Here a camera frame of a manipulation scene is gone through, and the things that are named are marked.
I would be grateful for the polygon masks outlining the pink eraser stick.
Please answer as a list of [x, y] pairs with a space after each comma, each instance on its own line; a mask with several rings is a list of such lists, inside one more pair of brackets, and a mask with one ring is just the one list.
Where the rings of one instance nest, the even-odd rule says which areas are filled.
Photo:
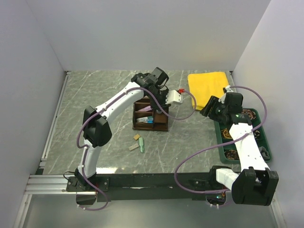
[[139, 109], [138, 111], [139, 112], [150, 112], [152, 110], [152, 108], [150, 106], [146, 106], [142, 109]]

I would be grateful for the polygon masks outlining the blue cap white marker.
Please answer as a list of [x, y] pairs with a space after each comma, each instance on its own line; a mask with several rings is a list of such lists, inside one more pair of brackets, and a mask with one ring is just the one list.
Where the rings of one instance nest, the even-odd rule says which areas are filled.
[[147, 124], [152, 124], [153, 123], [153, 117], [152, 116], [147, 116], [147, 117], [141, 117], [136, 119], [137, 123], [147, 123]]

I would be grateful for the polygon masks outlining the brown wooden desk organizer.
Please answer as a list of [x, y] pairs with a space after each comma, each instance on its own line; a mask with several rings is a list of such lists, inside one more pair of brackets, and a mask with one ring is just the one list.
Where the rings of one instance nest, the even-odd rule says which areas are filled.
[[169, 118], [163, 112], [153, 110], [150, 99], [144, 97], [133, 104], [133, 129], [167, 132]]

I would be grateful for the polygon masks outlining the beige rectangular eraser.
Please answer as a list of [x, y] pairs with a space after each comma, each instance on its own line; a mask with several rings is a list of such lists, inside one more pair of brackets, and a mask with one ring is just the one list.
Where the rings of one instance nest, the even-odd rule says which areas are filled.
[[129, 151], [133, 151], [133, 150], [135, 150], [137, 148], [139, 148], [139, 144], [136, 143], [136, 144], [134, 144], [134, 145], [132, 145], [132, 146], [129, 147]]

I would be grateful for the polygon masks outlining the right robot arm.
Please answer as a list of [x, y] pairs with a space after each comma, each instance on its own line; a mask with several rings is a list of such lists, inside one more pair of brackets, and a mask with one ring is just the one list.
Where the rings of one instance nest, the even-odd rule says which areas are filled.
[[236, 204], [268, 206], [279, 176], [264, 161], [255, 141], [251, 119], [243, 113], [242, 102], [242, 94], [227, 92], [221, 98], [211, 96], [200, 111], [201, 115], [227, 127], [241, 166], [240, 173], [228, 168], [217, 168], [216, 173], [208, 177], [208, 183], [213, 189], [224, 185], [231, 190]]

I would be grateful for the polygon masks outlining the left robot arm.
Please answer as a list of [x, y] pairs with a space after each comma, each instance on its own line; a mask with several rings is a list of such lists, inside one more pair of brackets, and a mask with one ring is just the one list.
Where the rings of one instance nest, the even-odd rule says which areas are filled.
[[166, 98], [169, 89], [163, 89], [168, 80], [169, 76], [158, 67], [151, 73], [138, 73], [111, 99], [95, 108], [88, 106], [85, 109], [83, 125], [76, 138], [76, 146], [84, 149], [81, 162], [75, 170], [79, 187], [85, 191], [94, 187], [101, 147], [110, 141], [110, 124], [120, 113], [145, 96], [150, 98], [153, 109], [160, 110], [168, 106]]

